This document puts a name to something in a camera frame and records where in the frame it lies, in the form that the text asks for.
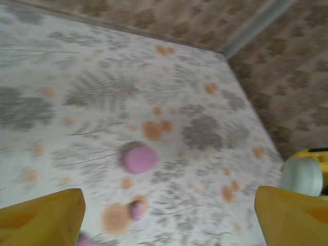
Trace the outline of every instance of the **pink ball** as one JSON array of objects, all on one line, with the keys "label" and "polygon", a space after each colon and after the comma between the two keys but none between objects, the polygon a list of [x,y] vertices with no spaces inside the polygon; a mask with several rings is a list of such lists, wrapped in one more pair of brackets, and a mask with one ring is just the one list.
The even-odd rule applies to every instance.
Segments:
[{"label": "pink ball", "polygon": [[124,157],[126,170],[133,174],[142,173],[153,168],[157,161],[156,152],[148,146],[130,150]]}]

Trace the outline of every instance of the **patterned wallpaper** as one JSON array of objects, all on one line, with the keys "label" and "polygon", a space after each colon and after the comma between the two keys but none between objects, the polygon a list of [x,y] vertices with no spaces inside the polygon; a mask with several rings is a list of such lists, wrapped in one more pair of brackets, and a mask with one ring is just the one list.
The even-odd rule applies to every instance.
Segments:
[{"label": "patterned wallpaper", "polygon": [[328,146],[327,18],[300,0],[229,60],[284,158]]},{"label": "patterned wallpaper", "polygon": [[271,0],[16,0],[213,50]]}]

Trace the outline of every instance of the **beige wallpaper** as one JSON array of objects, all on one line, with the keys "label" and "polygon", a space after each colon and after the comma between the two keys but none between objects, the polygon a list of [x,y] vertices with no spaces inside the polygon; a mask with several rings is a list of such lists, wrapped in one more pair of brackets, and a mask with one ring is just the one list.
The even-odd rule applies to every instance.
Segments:
[{"label": "beige wallpaper", "polygon": [[16,0],[217,50],[272,0]]},{"label": "beige wallpaper", "polygon": [[229,60],[284,158],[328,146],[327,18],[300,0]]}]

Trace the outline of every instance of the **floor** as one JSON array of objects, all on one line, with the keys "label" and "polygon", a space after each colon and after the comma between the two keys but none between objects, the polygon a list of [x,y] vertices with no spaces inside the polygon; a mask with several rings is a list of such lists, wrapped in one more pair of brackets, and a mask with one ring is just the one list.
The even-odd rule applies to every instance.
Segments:
[{"label": "floor", "polygon": [[[265,245],[254,196],[282,161],[222,55],[26,9],[0,16],[0,208],[81,188],[97,246]],[[132,142],[154,148],[154,169],[124,170]]]}]

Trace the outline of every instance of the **pink object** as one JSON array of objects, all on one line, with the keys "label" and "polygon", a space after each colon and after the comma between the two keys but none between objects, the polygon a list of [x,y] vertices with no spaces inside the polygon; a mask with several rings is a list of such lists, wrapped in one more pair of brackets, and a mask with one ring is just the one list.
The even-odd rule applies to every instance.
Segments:
[{"label": "pink object", "polygon": [[95,246],[95,242],[88,236],[82,236],[78,239],[76,246]]},{"label": "pink object", "polygon": [[130,150],[124,157],[125,168],[133,174],[142,173],[153,168],[157,161],[156,152],[147,146]]},{"label": "pink object", "polygon": [[131,206],[131,215],[134,220],[140,220],[142,216],[142,206],[140,203],[133,204]]}]

